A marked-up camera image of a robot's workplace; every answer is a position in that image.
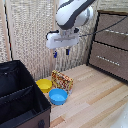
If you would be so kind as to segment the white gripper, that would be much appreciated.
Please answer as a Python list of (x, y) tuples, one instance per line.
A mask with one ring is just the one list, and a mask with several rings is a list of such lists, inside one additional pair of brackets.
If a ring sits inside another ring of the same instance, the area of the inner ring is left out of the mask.
[[(46, 35), (46, 46), (49, 49), (56, 49), (60, 47), (66, 47), (66, 46), (73, 46), (76, 45), (79, 42), (79, 30), (76, 29), (72, 33), (69, 31), (65, 31), (63, 34), (61, 34), (59, 31), (50, 31)], [(66, 55), (70, 54), (70, 49), (66, 49)], [(57, 51), (54, 50), (53, 57), (57, 58)]]

